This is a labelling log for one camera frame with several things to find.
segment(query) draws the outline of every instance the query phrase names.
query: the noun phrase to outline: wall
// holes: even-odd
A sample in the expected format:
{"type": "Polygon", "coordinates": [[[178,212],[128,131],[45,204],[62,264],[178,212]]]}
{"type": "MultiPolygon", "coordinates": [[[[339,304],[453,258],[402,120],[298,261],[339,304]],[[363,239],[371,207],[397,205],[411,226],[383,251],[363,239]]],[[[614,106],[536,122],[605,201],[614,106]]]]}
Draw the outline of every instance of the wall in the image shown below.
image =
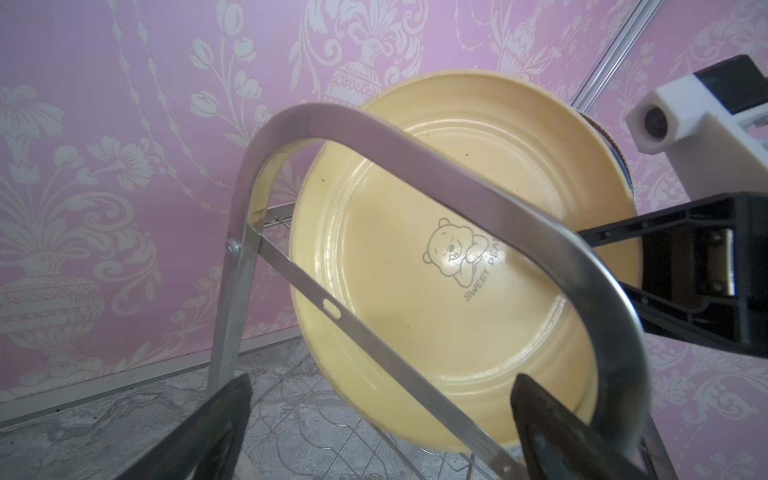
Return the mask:
{"type": "MultiPolygon", "coordinates": [[[[615,136],[641,213],[688,200],[624,116],[649,90],[747,53],[768,72],[768,2],[668,0],[589,112],[615,136]]],[[[654,418],[681,480],[768,478],[768,362],[648,336],[654,418]]]]}
{"type": "MultiPolygon", "coordinates": [[[[635,3],[0,2],[0,402],[210,347],[232,184],[271,114],[446,68],[570,101],[635,3]]],[[[295,325],[263,263],[251,305],[245,337],[295,325]]]]}

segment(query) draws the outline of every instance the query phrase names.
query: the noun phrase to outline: metal frame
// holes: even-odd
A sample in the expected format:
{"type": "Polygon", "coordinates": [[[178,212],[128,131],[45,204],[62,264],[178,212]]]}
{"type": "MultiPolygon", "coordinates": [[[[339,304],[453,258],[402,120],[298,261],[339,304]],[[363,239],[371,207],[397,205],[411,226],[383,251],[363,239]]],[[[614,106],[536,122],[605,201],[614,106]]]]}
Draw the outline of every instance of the metal frame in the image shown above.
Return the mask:
{"type": "Polygon", "coordinates": [[[462,410],[262,237],[275,177],[283,163],[310,139],[352,148],[537,263],[573,303],[594,347],[598,401],[591,427],[620,451],[634,450],[650,407],[642,329],[618,282],[591,248],[547,214],[413,137],[372,115],[336,104],[301,104],[275,115],[246,151],[232,200],[209,395],[233,377],[256,258],[261,255],[497,474],[502,478],[527,476],[525,467],[462,410]],[[337,311],[326,309],[324,303],[337,311]]]}
{"type": "Polygon", "coordinates": [[[603,88],[608,84],[621,62],[640,38],[645,28],[659,11],[664,0],[640,0],[624,23],[603,58],[594,68],[589,79],[581,87],[571,106],[578,111],[589,112],[603,88]]]}

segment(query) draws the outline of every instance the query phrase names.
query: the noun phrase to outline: yellow bowl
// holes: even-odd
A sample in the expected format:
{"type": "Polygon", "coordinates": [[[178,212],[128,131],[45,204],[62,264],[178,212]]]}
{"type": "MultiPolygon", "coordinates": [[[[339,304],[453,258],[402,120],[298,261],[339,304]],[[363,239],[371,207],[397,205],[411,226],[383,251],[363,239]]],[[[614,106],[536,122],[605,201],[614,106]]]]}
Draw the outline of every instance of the yellow bowl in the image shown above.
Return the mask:
{"type": "MultiPolygon", "coordinates": [[[[572,230],[635,215],[614,156],[581,116],[525,81],[447,71],[362,106],[572,230]]],[[[641,246],[597,250],[638,285],[641,246]]],[[[497,442],[526,372],[588,421],[594,354],[562,292],[533,263],[371,161],[326,144],[293,216],[290,256],[497,442]]],[[[301,330],[333,387],[370,422],[424,448],[464,445],[293,289],[301,330]]]]}

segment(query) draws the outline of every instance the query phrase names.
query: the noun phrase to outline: winnie the pooh illustration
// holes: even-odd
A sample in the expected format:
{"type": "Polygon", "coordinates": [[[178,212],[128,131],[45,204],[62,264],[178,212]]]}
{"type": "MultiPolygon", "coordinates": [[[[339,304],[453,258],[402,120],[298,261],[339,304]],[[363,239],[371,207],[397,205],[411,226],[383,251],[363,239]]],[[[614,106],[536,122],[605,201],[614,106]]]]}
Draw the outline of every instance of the winnie the pooh illustration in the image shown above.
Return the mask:
{"type": "Polygon", "coordinates": [[[438,228],[429,238],[424,263],[431,263],[445,276],[467,287],[475,279],[482,254],[488,249],[488,239],[475,235],[469,227],[454,225],[441,218],[438,228]]]}

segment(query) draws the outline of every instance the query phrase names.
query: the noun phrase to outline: gray marble surface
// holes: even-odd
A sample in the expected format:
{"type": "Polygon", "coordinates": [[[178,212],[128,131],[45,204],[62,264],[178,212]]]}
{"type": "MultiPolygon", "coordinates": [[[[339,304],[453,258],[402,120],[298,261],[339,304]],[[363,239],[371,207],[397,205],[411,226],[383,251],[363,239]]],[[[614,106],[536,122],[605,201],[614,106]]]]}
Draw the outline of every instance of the gray marble surface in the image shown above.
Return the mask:
{"type": "MultiPolygon", "coordinates": [[[[362,419],[300,339],[243,356],[237,370],[253,387],[243,450],[267,480],[468,477],[465,457],[427,452],[362,419]]],[[[113,478],[202,403],[206,378],[200,369],[0,429],[0,478],[113,478]]],[[[478,465],[472,478],[487,472],[478,465]]]]}

